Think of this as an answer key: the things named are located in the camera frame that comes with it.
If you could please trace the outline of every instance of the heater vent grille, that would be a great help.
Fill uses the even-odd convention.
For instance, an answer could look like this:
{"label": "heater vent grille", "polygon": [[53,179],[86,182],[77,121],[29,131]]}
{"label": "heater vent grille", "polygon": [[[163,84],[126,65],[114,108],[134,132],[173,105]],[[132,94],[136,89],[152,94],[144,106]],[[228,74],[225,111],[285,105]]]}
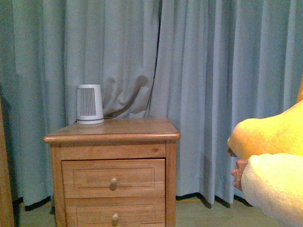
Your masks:
{"label": "heater vent grille", "polygon": [[79,88],[81,100],[80,115],[81,116],[96,116],[95,104],[95,89],[94,88]]}

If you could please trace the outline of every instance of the floor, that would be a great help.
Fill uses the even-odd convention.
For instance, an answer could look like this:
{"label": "floor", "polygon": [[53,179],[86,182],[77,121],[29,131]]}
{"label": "floor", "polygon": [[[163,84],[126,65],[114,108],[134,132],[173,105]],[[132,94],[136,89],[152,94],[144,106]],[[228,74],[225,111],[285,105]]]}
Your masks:
{"label": "floor", "polygon": [[[28,212],[22,204],[20,206],[17,227],[55,227],[50,203]],[[177,227],[279,227],[259,208],[248,207],[236,200],[230,208],[216,201],[211,209],[199,199],[177,201],[176,216]]]}

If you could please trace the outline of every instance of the nightstand top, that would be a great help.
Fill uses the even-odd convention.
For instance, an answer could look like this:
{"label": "nightstand top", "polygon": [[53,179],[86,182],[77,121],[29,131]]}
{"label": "nightstand top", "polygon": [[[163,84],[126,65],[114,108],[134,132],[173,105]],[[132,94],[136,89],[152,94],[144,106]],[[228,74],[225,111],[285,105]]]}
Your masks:
{"label": "nightstand top", "polygon": [[73,123],[44,138],[47,143],[164,141],[180,134],[167,118],[107,119],[100,124]]}

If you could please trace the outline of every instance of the plush fabric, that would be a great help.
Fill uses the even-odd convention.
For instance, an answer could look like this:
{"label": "plush fabric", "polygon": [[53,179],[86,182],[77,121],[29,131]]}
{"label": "plush fabric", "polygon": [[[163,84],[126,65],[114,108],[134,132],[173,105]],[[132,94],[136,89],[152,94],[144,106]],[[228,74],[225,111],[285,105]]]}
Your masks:
{"label": "plush fabric", "polygon": [[285,112],[240,122],[228,145],[240,159],[264,153],[303,155],[303,101]]}
{"label": "plush fabric", "polygon": [[251,156],[241,184],[246,200],[283,226],[303,226],[303,157],[290,154]]}

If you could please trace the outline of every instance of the human hand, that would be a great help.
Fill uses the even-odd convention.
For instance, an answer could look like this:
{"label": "human hand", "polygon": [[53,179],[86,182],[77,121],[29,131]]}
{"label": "human hand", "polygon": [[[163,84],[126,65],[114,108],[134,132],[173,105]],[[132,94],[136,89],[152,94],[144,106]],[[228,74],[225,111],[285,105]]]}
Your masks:
{"label": "human hand", "polygon": [[242,191],[242,185],[241,185],[241,177],[243,174],[243,171],[247,165],[248,160],[246,159],[239,159],[236,162],[237,168],[232,171],[232,175],[236,178],[232,184],[235,188]]}

